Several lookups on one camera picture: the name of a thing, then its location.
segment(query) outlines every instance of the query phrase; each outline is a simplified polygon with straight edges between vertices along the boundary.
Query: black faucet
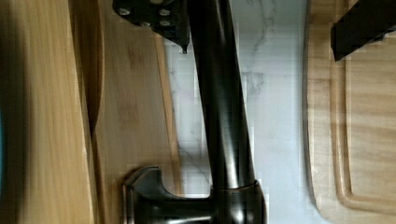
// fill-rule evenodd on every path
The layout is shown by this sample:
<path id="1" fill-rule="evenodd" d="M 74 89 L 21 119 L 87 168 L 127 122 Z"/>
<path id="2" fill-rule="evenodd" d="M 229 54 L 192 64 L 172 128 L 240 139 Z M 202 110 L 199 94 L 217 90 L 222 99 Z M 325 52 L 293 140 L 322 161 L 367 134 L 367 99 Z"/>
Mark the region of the black faucet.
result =
<path id="1" fill-rule="evenodd" d="M 198 70 L 212 173 L 208 198 L 169 193 L 157 167 L 145 167 L 123 186 L 124 223 L 265 223 L 255 179 L 248 124 L 228 0 L 116 0 L 115 11 L 179 44 L 189 32 Z"/>

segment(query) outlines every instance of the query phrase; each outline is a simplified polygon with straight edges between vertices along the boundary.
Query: marble countertop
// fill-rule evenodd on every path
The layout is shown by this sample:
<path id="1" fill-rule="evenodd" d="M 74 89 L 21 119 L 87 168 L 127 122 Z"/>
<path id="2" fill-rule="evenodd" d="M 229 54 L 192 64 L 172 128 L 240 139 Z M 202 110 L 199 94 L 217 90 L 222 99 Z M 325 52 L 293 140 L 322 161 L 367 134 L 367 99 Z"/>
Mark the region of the marble countertop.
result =
<path id="1" fill-rule="evenodd" d="M 302 134 L 306 0 L 231 0 L 256 178 L 268 223 L 327 223 L 309 196 Z M 187 197 L 211 182 L 192 46 L 165 42 Z"/>

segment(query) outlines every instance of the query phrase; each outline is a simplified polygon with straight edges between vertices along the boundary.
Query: bamboo board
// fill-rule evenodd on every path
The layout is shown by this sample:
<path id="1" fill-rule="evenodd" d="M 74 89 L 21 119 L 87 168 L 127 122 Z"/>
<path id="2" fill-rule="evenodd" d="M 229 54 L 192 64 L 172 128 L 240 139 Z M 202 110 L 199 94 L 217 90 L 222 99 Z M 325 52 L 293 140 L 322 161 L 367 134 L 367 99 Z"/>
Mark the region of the bamboo board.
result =
<path id="1" fill-rule="evenodd" d="M 0 223 L 118 223 L 120 183 L 147 164 L 180 193 L 163 40 L 111 3 L 1 4 Z"/>
<path id="2" fill-rule="evenodd" d="M 307 18 L 307 165 L 333 223 L 396 223 L 396 35 L 333 60 L 330 29 L 353 2 L 311 0 Z"/>
<path id="3" fill-rule="evenodd" d="M 121 184 L 133 170 L 158 165 L 165 187 L 180 193 L 177 140 L 163 40 L 133 26 L 100 0 L 104 89 L 93 130 L 101 219 L 121 223 Z"/>
<path id="4" fill-rule="evenodd" d="M 67 1 L 0 4 L 0 223 L 95 223 L 90 134 Z"/>

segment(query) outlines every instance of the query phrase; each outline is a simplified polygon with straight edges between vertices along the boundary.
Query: wooden cutting board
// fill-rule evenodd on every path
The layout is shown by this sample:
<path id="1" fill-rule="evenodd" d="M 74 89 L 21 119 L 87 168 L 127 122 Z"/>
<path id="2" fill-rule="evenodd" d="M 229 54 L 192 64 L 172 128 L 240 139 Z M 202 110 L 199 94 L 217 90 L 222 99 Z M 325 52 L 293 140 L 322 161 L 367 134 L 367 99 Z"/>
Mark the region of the wooden cutting board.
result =
<path id="1" fill-rule="evenodd" d="M 330 30 L 356 1 L 311 0 L 304 130 L 319 212 L 333 223 L 396 223 L 396 34 L 336 63 Z"/>
<path id="2" fill-rule="evenodd" d="M 181 191 L 163 39 L 121 18 L 112 3 L 98 1 L 104 87 L 93 101 L 99 106 L 92 130 L 99 213 L 106 224 L 122 222 L 121 184 L 137 168 L 159 166 L 164 186 Z"/>

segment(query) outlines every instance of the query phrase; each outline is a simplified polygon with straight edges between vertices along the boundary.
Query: wooden board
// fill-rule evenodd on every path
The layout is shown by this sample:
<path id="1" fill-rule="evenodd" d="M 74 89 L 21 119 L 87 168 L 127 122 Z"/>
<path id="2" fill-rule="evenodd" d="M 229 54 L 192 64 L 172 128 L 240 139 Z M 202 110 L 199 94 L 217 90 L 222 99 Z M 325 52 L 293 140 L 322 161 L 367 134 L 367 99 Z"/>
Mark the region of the wooden board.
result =
<path id="1" fill-rule="evenodd" d="M 330 29 L 354 3 L 311 0 L 308 9 L 308 173 L 331 222 L 396 223 L 396 35 L 335 63 Z"/>
<path id="2" fill-rule="evenodd" d="M 121 223 L 121 183 L 133 170 L 158 165 L 165 187 L 180 193 L 162 38 L 133 26 L 100 0 L 104 89 L 93 130 L 101 219 Z"/>
<path id="3" fill-rule="evenodd" d="M 96 223 L 85 92 L 67 1 L 0 6 L 0 223 Z"/>

